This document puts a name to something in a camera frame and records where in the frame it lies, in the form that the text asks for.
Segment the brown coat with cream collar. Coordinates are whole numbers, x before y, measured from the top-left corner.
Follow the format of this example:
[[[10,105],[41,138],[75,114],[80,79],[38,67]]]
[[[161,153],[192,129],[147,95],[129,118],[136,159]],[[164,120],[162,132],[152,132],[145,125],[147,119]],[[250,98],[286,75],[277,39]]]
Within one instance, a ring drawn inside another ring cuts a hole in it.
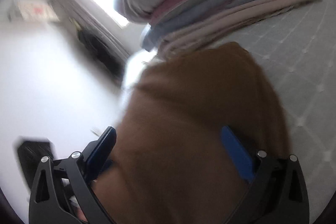
[[[113,165],[94,184],[104,209],[117,223],[223,223],[248,188],[224,126],[251,149],[290,153],[278,97],[238,43],[149,66],[116,129]]]

